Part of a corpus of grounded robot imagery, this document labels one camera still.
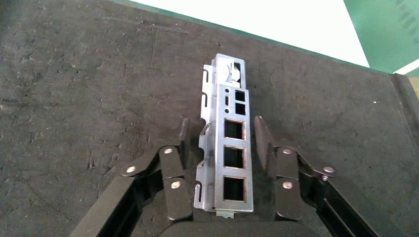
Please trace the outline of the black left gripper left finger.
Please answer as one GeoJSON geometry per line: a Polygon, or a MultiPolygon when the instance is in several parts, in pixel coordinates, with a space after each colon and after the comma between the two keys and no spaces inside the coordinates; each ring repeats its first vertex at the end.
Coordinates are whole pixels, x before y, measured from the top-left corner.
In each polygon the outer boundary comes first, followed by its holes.
{"type": "Polygon", "coordinates": [[[71,232],[72,237],[128,237],[143,208],[164,191],[170,223],[191,220],[192,204],[184,167],[190,150],[190,120],[183,119],[175,137],[124,165],[71,232]]]}

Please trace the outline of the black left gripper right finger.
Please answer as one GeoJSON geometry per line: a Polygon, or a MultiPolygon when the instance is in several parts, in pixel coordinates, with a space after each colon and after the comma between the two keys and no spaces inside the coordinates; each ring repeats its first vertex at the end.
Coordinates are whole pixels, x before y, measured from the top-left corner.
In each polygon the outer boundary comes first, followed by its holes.
{"type": "Polygon", "coordinates": [[[258,157],[273,181],[277,220],[299,221],[304,201],[335,237],[380,236],[372,204],[336,168],[294,140],[275,137],[261,116],[254,118],[254,132],[258,157]]]}

